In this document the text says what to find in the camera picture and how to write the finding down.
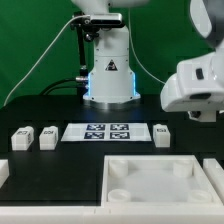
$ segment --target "warning label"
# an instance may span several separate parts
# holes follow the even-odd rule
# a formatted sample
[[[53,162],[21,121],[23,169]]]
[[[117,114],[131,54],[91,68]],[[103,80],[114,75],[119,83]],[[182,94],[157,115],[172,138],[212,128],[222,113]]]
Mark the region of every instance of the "warning label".
[[[113,60],[110,61],[109,65],[106,68],[106,71],[118,71],[117,66],[115,65]]]

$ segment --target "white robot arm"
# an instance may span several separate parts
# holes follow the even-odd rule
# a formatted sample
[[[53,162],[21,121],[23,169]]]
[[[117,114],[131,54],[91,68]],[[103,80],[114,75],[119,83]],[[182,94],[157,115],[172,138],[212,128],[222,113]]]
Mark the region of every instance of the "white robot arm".
[[[88,76],[84,104],[99,109],[123,109],[139,102],[135,73],[129,67],[129,31],[121,14],[109,7],[135,7],[149,0],[72,0],[89,19],[85,40],[94,40],[94,67]]]
[[[145,5],[149,0],[72,0],[86,15],[108,13],[108,8],[130,8]]]
[[[165,111],[191,111],[191,119],[214,122],[224,109],[223,11],[223,0],[191,0],[192,22],[215,52],[178,64],[161,92]]]

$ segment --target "black table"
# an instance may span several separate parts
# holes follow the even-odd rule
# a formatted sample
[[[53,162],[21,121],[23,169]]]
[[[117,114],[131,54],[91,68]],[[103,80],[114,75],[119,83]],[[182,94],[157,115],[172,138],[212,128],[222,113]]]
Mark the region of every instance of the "black table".
[[[68,123],[166,124],[171,147],[154,142],[73,142],[60,139]],[[11,136],[19,127],[32,126],[35,140],[28,151],[13,152]],[[44,127],[59,128],[55,151],[40,151]],[[10,177],[0,190],[0,206],[100,206],[105,155],[195,155],[224,160],[224,117],[198,123],[187,113],[165,113],[159,96],[143,97],[138,107],[106,112],[85,107],[76,96],[24,96],[0,110],[0,159],[9,160]]]

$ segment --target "white robot housing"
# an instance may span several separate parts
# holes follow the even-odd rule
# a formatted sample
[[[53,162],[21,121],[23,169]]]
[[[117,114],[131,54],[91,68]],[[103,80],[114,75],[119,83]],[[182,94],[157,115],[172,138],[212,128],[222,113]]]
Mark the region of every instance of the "white robot housing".
[[[161,92],[165,111],[191,111],[192,119],[213,122],[224,109],[223,12],[223,0],[191,0],[192,22],[215,52],[178,64]]]

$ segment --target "black cable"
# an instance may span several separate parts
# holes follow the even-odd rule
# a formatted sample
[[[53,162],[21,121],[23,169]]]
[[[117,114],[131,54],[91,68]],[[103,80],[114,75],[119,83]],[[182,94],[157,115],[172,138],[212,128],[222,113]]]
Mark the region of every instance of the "black cable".
[[[46,87],[39,95],[44,95],[49,89],[51,89],[54,86],[57,86],[59,84],[63,84],[66,82],[75,82],[75,78],[67,78],[67,79],[62,79],[60,81],[54,82],[51,85],[49,85],[48,87]]]
[[[49,95],[49,93],[51,93],[54,90],[58,90],[58,89],[76,89],[76,88],[85,88],[85,86],[58,86],[58,87],[53,87],[51,89],[49,89],[47,92],[45,92],[45,95]]]

